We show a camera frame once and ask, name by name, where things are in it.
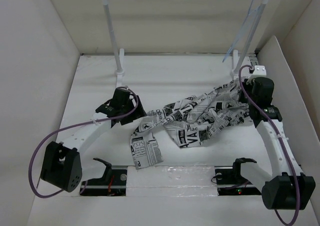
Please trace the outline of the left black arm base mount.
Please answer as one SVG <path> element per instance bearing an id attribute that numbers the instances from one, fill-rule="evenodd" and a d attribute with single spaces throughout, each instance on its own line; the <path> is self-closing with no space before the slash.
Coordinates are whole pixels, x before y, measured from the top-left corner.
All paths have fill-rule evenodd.
<path id="1" fill-rule="evenodd" d="M 84 170 L 79 194 L 81 196 L 125 196 L 128 167 L 113 166 L 100 158 L 93 160 L 93 166 Z"/>

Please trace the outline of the black white newspaper print trousers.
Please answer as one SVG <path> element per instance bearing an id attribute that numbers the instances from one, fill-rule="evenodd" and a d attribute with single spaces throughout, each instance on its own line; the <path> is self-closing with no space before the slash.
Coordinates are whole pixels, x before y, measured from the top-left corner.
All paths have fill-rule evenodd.
<path id="1" fill-rule="evenodd" d="M 228 126 L 244 123 L 249 106 L 239 101 L 240 80 L 215 87 L 200 96 L 189 96 L 151 110 L 130 137 L 130 149 L 136 169 L 163 161 L 159 144 L 153 135 L 164 127 L 179 148 L 200 147 Z"/>

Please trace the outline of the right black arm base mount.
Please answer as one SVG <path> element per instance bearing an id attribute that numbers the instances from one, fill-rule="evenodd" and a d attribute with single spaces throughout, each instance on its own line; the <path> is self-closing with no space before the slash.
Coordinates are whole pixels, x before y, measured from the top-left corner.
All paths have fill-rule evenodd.
<path id="1" fill-rule="evenodd" d="M 261 192 L 247 179 L 241 176 L 241 165 L 253 162 L 250 158 L 237 158 L 232 166 L 215 166 L 215 175 L 211 182 L 218 188 L 218 196 L 261 195 Z"/>

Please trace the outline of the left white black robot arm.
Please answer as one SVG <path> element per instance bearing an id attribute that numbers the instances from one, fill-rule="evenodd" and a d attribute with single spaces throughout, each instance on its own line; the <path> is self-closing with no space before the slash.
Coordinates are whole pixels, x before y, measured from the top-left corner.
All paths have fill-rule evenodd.
<path id="1" fill-rule="evenodd" d="M 92 163 L 84 164 L 84 154 L 117 123 L 126 125 L 145 115 L 139 96 L 128 87 L 117 87 L 113 97 L 96 108 L 90 121 L 76 125 L 78 131 L 61 142 L 52 141 L 47 145 L 41 179 L 66 192 L 92 179 L 100 184 L 108 183 L 112 165 L 97 157 Z"/>

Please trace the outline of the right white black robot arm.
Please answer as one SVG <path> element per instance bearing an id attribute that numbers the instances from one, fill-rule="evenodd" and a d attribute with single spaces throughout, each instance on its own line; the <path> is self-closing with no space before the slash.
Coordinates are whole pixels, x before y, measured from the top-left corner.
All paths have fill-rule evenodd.
<path id="1" fill-rule="evenodd" d="M 251 158 L 231 170 L 235 182 L 246 179 L 257 188 L 267 209 L 304 210 L 315 189 L 315 180 L 297 164 L 284 134 L 283 118 L 272 105 L 273 80 L 266 77 L 245 79 L 239 101 L 248 103 L 249 116 L 261 136 L 271 164 L 271 173 Z"/>

